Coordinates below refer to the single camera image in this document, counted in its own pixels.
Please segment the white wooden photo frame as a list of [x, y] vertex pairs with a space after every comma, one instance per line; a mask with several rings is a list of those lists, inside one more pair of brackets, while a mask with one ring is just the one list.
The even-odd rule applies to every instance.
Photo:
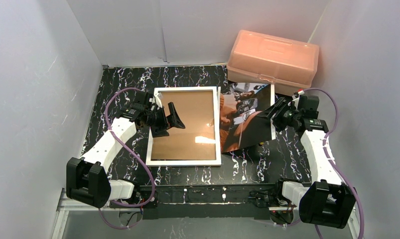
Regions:
[[185, 128], [173, 127], [169, 136], [148, 137], [148, 166], [220, 166], [220, 87], [155, 88], [154, 94], [170, 113], [175, 110]]

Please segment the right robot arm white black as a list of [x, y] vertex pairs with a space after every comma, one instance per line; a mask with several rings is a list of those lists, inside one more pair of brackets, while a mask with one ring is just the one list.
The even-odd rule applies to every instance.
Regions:
[[300, 95], [291, 101], [278, 99], [259, 114], [271, 121], [277, 131], [293, 128], [307, 154], [311, 182], [280, 178], [269, 198], [298, 208], [304, 223], [343, 229], [356, 199], [352, 189], [331, 165], [326, 122], [318, 118], [319, 98]]

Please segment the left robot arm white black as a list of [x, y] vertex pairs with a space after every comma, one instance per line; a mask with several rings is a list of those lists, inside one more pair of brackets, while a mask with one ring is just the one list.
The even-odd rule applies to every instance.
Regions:
[[108, 169], [139, 129], [148, 127], [153, 137], [164, 137], [173, 127], [185, 128], [174, 103], [169, 102], [167, 108], [168, 115], [158, 94], [138, 92], [113, 121], [105, 112], [107, 131], [80, 158], [72, 157], [67, 162], [66, 196], [95, 208], [102, 208], [109, 201], [130, 199], [135, 185], [127, 180], [109, 180]]

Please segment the printed colour photo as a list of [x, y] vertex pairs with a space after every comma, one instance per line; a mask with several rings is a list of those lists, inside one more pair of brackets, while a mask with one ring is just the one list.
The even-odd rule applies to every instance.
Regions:
[[220, 93], [220, 147], [226, 153], [275, 139], [267, 112], [275, 101], [271, 84], [234, 83]]

